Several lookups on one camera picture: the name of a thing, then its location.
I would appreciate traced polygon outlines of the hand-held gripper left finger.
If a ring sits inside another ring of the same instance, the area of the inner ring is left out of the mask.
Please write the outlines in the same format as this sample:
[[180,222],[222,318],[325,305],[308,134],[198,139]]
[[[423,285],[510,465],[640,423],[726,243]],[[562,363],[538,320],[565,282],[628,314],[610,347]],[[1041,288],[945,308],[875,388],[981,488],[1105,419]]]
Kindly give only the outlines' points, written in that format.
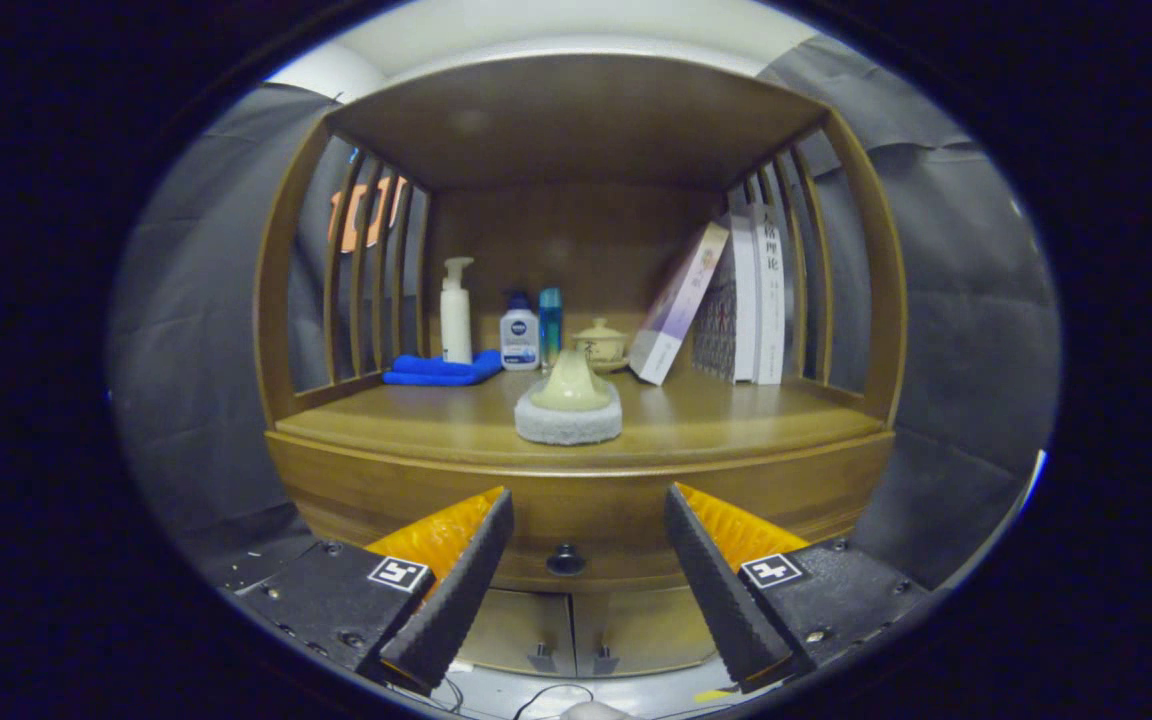
[[338,669],[431,694],[467,639],[515,529],[497,486],[376,541],[314,541],[228,591],[270,630]]

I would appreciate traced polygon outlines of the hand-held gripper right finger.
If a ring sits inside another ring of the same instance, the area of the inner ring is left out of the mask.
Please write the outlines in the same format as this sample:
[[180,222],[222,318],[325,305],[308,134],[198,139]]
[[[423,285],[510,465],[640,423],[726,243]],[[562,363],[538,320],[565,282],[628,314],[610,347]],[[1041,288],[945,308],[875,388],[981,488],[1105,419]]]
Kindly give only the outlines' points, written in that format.
[[849,538],[809,543],[719,498],[673,483],[666,535],[740,691],[838,666],[931,597]]

